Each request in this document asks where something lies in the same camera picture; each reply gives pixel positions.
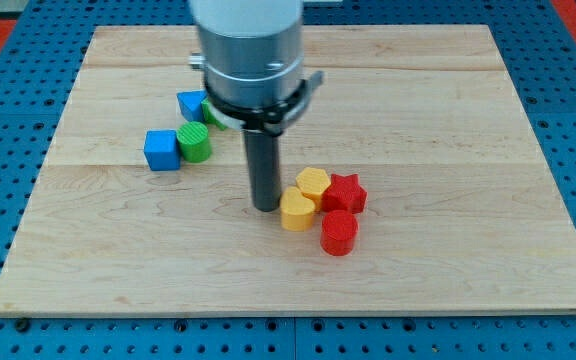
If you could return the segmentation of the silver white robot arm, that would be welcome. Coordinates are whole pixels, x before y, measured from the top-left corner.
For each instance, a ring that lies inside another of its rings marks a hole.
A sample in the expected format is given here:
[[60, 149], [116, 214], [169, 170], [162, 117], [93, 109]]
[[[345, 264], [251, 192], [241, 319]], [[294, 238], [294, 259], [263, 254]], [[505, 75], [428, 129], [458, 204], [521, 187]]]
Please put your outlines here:
[[281, 135], [307, 110], [324, 73], [304, 77], [301, 0], [191, 0], [211, 110], [236, 130]]

